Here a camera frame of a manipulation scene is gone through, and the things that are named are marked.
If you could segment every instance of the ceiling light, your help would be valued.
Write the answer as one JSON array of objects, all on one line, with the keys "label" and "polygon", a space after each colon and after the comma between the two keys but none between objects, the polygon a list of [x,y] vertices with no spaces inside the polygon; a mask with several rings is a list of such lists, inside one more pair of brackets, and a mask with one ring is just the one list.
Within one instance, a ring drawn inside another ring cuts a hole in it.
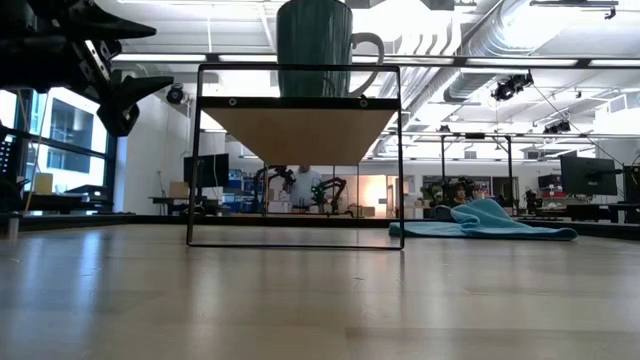
[{"label": "ceiling light", "polygon": [[491,97],[496,101],[507,101],[530,85],[533,85],[531,73],[509,76],[508,79],[498,81],[498,87],[491,92]]},{"label": "ceiling light", "polygon": [[419,57],[419,56],[385,56],[385,64],[427,64],[427,65],[451,65],[453,64],[453,58],[451,57]]},{"label": "ceiling light", "polygon": [[602,59],[591,60],[589,67],[636,67],[640,66],[640,59]]},{"label": "ceiling light", "polygon": [[610,8],[617,6],[618,1],[598,1],[598,0],[534,0],[529,3],[530,6],[541,7],[579,7],[579,8]]},{"label": "ceiling light", "polygon": [[120,54],[113,58],[119,62],[206,62],[204,54]]},{"label": "ceiling light", "polygon": [[220,55],[220,61],[223,62],[272,62],[276,63],[278,58],[276,55]]},{"label": "ceiling light", "polygon": [[377,55],[355,55],[351,58],[354,64],[375,64],[378,61]]},{"label": "ceiling light", "polygon": [[510,59],[510,58],[473,58],[468,59],[467,65],[481,65],[481,66],[536,66],[536,67],[570,67],[575,66],[578,62],[577,59]]},{"label": "ceiling light", "polygon": [[501,68],[462,68],[460,72],[463,74],[507,74],[507,75],[526,75],[529,73],[527,69],[501,69]]}]

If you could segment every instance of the person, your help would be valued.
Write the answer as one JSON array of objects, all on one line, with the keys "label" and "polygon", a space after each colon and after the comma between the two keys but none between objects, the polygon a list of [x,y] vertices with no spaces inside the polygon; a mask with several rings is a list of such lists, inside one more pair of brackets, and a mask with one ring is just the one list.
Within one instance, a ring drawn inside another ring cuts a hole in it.
[{"label": "person", "polygon": [[467,203],[467,190],[464,188],[463,184],[457,183],[455,187],[453,201],[451,202],[451,207],[463,205],[466,203]]},{"label": "person", "polygon": [[320,173],[311,169],[309,165],[299,165],[295,173],[296,182],[291,186],[283,186],[291,197],[291,206],[294,210],[309,210],[314,205],[311,187],[322,182]]}]

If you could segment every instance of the blue cloth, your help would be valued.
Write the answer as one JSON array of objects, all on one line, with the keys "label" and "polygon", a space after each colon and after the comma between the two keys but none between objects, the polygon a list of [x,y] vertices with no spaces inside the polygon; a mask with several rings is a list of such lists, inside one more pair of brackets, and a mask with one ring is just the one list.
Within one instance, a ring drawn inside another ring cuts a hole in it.
[{"label": "blue cloth", "polygon": [[[549,229],[521,224],[494,200],[483,199],[451,209],[455,222],[405,222],[408,237],[468,237],[485,239],[573,240],[573,229]],[[400,235],[400,224],[391,223],[389,234]]]}]

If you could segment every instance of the window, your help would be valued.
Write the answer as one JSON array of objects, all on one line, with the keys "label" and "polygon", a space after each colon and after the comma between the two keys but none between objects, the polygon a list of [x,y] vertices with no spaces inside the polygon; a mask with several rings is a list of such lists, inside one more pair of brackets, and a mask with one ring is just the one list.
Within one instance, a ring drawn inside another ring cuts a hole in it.
[{"label": "window", "polygon": [[12,129],[15,128],[17,104],[18,95],[5,90],[0,90],[0,121],[3,126]]},{"label": "window", "polygon": [[[36,143],[32,143],[27,152],[25,175],[29,180],[32,180],[31,174],[35,166],[37,147]],[[105,161],[97,157],[41,144],[36,173],[53,174],[51,191],[61,193],[82,185],[104,185]],[[25,190],[30,189],[31,184],[29,183],[25,186]]]},{"label": "window", "polygon": [[[30,99],[29,132],[42,135],[42,141],[38,145],[34,137],[28,144],[25,177],[32,180],[34,169],[36,174],[52,174],[53,193],[107,185],[106,165],[114,163],[105,160],[108,135],[96,115],[98,104],[63,88],[53,88],[48,94],[34,91]],[[31,183],[25,186],[30,189]]]},{"label": "window", "polygon": [[33,94],[31,134],[42,133],[45,138],[106,152],[107,130],[95,115],[98,104],[63,88],[53,88],[48,95]]}]

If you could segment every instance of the spotlight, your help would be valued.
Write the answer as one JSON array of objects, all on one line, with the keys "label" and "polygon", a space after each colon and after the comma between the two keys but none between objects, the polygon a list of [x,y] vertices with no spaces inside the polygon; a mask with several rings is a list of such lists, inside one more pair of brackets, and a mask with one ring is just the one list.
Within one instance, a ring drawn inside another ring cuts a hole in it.
[{"label": "spotlight", "polygon": [[180,105],[187,100],[182,88],[182,84],[171,85],[171,89],[167,91],[167,102],[169,102],[169,104]]},{"label": "spotlight", "polygon": [[531,71],[526,75],[509,76],[506,80],[499,80],[498,87],[491,92],[491,97],[496,101],[507,101],[515,94],[524,90],[525,87],[533,85]]},{"label": "spotlight", "polygon": [[611,7],[611,10],[604,14],[604,19],[605,20],[611,20],[616,16],[616,8],[614,6]]},{"label": "spotlight", "polygon": [[569,124],[568,121],[561,121],[557,124],[546,127],[542,133],[543,134],[560,134],[560,133],[569,132],[569,131],[571,131],[571,124]]}]

